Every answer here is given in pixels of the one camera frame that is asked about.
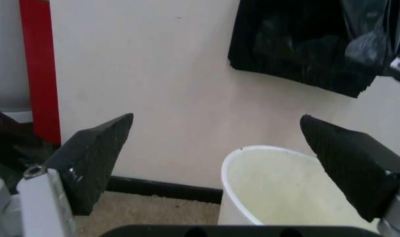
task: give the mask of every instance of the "red panel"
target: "red panel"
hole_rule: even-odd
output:
[[[35,133],[60,144],[58,98],[49,2],[20,0]]]

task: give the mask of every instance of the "black baseboard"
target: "black baseboard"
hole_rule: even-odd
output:
[[[107,191],[221,203],[222,190],[111,176]]]

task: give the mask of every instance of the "textured gripper pad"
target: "textured gripper pad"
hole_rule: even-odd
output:
[[[133,114],[78,131],[46,162],[58,170],[75,215],[89,215],[105,190]]]
[[[400,186],[400,157],[366,133],[304,115],[301,130],[326,173],[367,221],[380,218]]]

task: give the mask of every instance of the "black plastic bag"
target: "black plastic bag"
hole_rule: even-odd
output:
[[[53,154],[54,147],[0,111],[0,178],[15,194],[24,171],[43,164]]]
[[[241,0],[228,58],[357,97],[396,54],[398,12],[400,0]]]

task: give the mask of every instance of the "bucket rim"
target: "bucket rim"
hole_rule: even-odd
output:
[[[248,151],[253,151],[253,150],[272,150],[272,151],[280,151],[280,152],[287,152],[292,155],[296,155],[299,157],[303,157],[305,159],[311,160],[313,162],[319,162],[318,159],[305,155],[300,152],[296,152],[290,149],[282,148],[282,147],[275,147],[275,146],[268,146],[268,145],[254,145],[254,146],[246,146],[246,147],[241,147],[239,149],[236,149],[235,151],[232,151],[225,157],[225,160],[222,163],[222,168],[221,168],[221,181],[222,185],[224,188],[224,192],[229,196],[230,200],[235,204],[237,209],[241,211],[248,219],[255,225],[264,225],[263,222],[261,222],[257,217],[255,217],[238,199],[237,195],[234,193],[232,190],[232,187],[229,183],[228,180],[228,169],[229,165],[231,164],[232,160],[238,157],[240,154],[248,152]]]

